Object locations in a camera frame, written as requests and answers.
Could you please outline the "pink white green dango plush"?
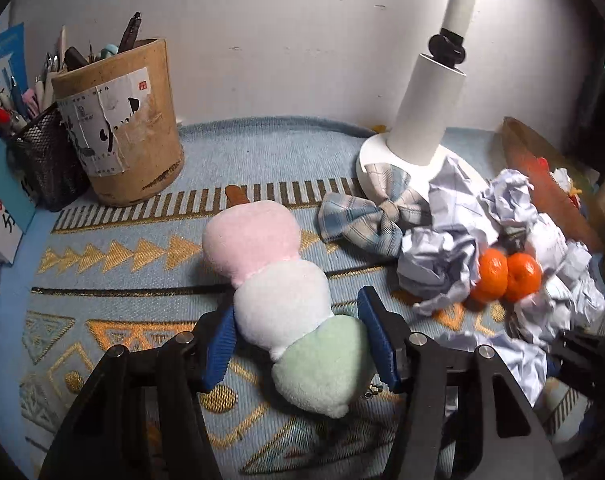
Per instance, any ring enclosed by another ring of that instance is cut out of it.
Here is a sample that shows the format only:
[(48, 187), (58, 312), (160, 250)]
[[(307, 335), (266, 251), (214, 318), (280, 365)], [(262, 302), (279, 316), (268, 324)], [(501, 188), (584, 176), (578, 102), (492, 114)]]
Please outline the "pink white green dango plush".
[(374, 375), (367, 329), (333, 312), (327, 276), (301, 257), (293, 214), (240, 196), (207, 223), (202, 242), (208, 263), (234, 288), (238, 331), (269, 353), (280, 396), (309, 413), (344, 417)]

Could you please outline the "white paper ball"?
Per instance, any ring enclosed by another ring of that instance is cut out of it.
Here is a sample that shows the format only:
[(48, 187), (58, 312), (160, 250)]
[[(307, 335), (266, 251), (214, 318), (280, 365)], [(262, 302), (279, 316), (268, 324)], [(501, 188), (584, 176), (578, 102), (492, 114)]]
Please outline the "white paper ball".
[(467, 231), (415, 228), (401, 242), (400, 287), (419, 298), (413, 309), (423, 316), (459, 304), (479, 280), (478, 241)]

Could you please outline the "orange mandarin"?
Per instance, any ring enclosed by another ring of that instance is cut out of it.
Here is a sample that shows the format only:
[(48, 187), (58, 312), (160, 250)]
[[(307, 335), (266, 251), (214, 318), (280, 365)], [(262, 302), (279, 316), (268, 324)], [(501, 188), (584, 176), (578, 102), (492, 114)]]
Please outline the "orange mandarin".
[(500, 250), (488, 248), (478, 258), (479, 280), (470, 297), (480, 304), (500, 299), (508, 288), (508, 259)]
[(537, 292), (542, 283), (542, 268), (538, 261), (525, 252), (508, 256), (508, 286), (504, 298), (515, 304)]

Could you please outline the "blue patterned table mat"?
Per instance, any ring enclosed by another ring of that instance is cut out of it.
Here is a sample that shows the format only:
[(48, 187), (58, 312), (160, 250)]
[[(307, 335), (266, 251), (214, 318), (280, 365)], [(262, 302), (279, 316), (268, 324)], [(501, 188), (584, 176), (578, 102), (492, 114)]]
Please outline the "blue patterned table mat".
[(40, 477), (591, 476), (601, 243), (524, 130), (485, 177), (324, 120), (214, 122), (191, 188), (66, 209), (22, 333)]

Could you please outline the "plaid fabric bow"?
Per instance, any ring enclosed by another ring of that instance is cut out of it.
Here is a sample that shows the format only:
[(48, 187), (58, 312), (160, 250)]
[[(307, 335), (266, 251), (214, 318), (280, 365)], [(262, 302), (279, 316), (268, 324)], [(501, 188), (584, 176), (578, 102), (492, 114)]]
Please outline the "plaid fabric bow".
[(427, 200), (411, 186), (403, 169), (389, 164), (365, 166), (374, 198), (336, 192), (324, 195), (318, 228), (324, 243), (347, 240), (370, 254), (398, 258), (403, 235), (432, 222)]

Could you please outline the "white desk lamp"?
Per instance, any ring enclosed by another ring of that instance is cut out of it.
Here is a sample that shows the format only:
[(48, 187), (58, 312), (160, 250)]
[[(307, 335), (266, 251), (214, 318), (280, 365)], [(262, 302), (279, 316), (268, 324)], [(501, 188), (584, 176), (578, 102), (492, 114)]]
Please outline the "white desk lamp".
[(362, 144), (356, 162), (362, 191), (377, 203), (376, 165), (398, 167), (409, 174), (411, 186), (429, 196), (429, 180), (451, 152), (441, 145), (450, 116), (467, 80), (459, 66), (467, 52), (467, 36), (476, 0), (448, 0), (440, 31), (429, 39), (429, 50), (417, 57), (395, 124)]

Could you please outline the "gold ribbed bowl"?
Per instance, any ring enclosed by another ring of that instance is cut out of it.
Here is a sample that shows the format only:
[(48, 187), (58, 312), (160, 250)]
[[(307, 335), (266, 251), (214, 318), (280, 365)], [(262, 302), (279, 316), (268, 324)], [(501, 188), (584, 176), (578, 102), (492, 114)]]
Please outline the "gold ribbed bowl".
[[(540, 212), (549, 214), (563, 234), (571, 240), (585, 243), (593, 254), (605, 252), (605, 220), (595, 203), (588, 185), (580, 182), (579, 174), (572, 172), (571, 164), (542, 136), (523, 122), (505, 116), (499, 133), (507, 166), (519, 170), (534, 185), (531, 198)], [(587, 217), (569, 199), (560, 185), (551, 177), (539, 158), (545, 158), (551, 169), (566, 168), (583, 192), (581, 202), (587, 207)]]

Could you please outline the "blue white booklets stack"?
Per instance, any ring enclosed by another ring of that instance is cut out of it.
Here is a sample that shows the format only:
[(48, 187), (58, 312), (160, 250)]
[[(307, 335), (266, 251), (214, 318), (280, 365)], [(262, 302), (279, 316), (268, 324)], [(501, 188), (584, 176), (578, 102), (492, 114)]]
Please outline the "blue white booklets stack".
[(22, 24), (0, 32), (0, 293), (1, 268), (14, 263), (18, 246), (36, 205), (26, 191), (24, 178), (10, 167), (8, 138), (14, 133), (11, 122), (26, 116), (15, 110), (15, 102), (27, 89), (25, 32)]

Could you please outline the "black mesh pen holder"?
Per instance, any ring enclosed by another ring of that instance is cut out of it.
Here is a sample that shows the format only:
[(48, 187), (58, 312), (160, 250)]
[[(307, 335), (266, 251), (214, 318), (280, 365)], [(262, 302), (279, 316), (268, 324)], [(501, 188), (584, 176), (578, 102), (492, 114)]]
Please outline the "black mesh pen holder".
[(7, 161), (13, 169), (22, 170), (38, 206), (60, 211), (88, 191), (88, 176), (56, 103), (7, 143)]

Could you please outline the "cardboard cylinder pen holder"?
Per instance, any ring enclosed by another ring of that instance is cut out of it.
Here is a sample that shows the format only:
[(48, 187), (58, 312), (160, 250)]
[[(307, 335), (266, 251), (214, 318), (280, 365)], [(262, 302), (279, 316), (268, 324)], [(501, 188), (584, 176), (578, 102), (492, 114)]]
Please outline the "cardboard cylinder pen holder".
[(97, 199), (126, 207), (165, 190), (184, 151), (164, 39), (139, 41), (53, 78), (56, 103)]

